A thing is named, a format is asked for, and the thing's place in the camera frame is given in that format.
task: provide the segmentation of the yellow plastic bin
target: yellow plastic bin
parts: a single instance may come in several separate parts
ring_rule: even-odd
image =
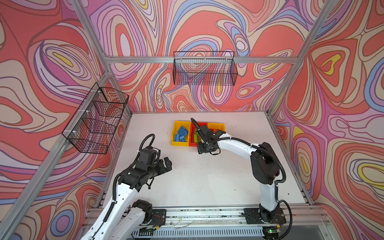
[[[188,135],[185,136],[185,142],[175,142],[175,135],[177,134],[177,131],[180,129],[180,127],[183,126],[188,130]],[[186,121],[175,121],[173,124],[173,130],[172,130],[172,135],[171,135],[171,142],[170,144],[172,146],[182,146],[182,147],[188,147],[189,146],[189,129],[191,127],[191,122],[186,122]]]
[[[225,132],[225,124],[224,123],[215,123],[215,122],[209,122],[208,123],[209,129],[217,129]]]

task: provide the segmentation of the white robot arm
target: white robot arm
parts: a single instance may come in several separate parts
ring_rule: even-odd
[[[149,146],[142,148],[144,142],[152,137]],[[148,135],[139,147],[139,153],[134,162],[113,181],[112,198],[106,204],[104,210],[92,225],[91,229],[81,238],[81,240],[126,240],[129,235],[140,225],[144,231],[154,231],[159,228],[162,219],[152,219],[152,204],[137,200],[132,204],[128,215],[120,221],[123,213],[140,191],[143,185],[151,188],[154,177],[172,170],[172,162],[165,157],[160,159],[160,150],[156,151],[151,146],[155,135]]]
[[[232,137],[221,130],[213,132],[207,126],[200,126],[193,118],[191,118],[191,121],[195,125],[196,131],[201,139],[201,142],[197,144],[199,154],[210,153],[217,155],[221,153],[221,149],[226,149],[251,161],[253,176],[260,183],[261,201],[255,216],[252,217],[242,213],[242,215],[246,217],[247,223],[248,220],[252,220],[252,223],[256,224],[273,223],[277,218],[276,216],[282,213],[280,203],[284,202],[285,205],[287,205],[288,211],[290,212],[288,230],[275,239],[284,238],[292,227],[292,214],[288,203],[278,199],[277,185],[278,183],[285,182],[286,174],[272,147],[266,142],[262,144],[252,144],[242,139]],[[277,180],[276,178],[279,176],[280,171],[282,179]]]

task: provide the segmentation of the black mounting plate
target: black mounting plate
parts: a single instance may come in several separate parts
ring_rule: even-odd
[[[258,213],[259,208],[253,208],[253,209],[244,209],[244,214],[248,215],[254,219],[259,219],[260,218],[260,213]],[[247,221],[247,224],[265,224],[261,219],[260,220],[254,220],[250,219],[249,217],[245,216],[245,219]],[[278,209],[278,212],[276,213],[276,217],[272,220],[272,224],[284,224],[286,223],[286,219],[283,213],[283,210],[281,208]]]
[[[154,226],[159,225],[161,227],[165,225],[166,217],[167,217],[166,209],[152,209],[152,222],[150,224]]]

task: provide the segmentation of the wire mesh basket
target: wire mesh basket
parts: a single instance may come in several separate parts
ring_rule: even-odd
[[[79,151],[106,154],[121,120],[128,95],[114,88],[101,88],[68,136]]]
[[[237,68],[233,51],[175,51],[175,85],[235,85]]]

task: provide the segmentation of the wall backdrop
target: wall backdrop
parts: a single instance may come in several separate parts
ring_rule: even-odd
[[[384,3],[343,0],[273,114],[341,239],[384,239]]]
[[[109,56],[225,50],[236,56],[296,56],[323,2],[94,0],[84,5]],[[264,111],[289,65],[238,64],[234,87],[175,86],[173,64],[111,67],[133,112]]]
[[[0,221],[103,69],[70,0],[0,0]],[[68,239],[100,193],[107,155],[69,147],[12,240]]]

